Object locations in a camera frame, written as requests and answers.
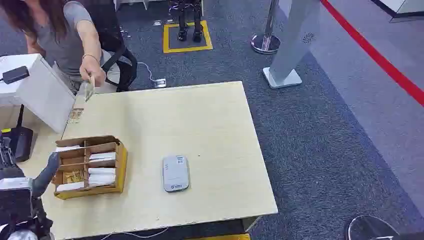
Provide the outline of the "person's left hand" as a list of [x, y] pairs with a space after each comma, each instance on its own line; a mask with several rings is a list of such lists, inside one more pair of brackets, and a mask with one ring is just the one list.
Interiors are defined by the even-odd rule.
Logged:
[[91, 56], [82, 59], [79, 71], [81, 78], [84, 81], [90, 81], [95, 87], [100, 87], [106, 80], [106, 73], [99, 62]]

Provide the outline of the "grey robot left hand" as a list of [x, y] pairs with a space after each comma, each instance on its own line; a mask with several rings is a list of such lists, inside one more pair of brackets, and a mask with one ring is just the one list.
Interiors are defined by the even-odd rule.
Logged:
[[46, 191], [56, 172], [60, 167], [58, 152], [52, 152], [48, 158], [46, 167], [32, 180], [32, 197], [39, 198]]

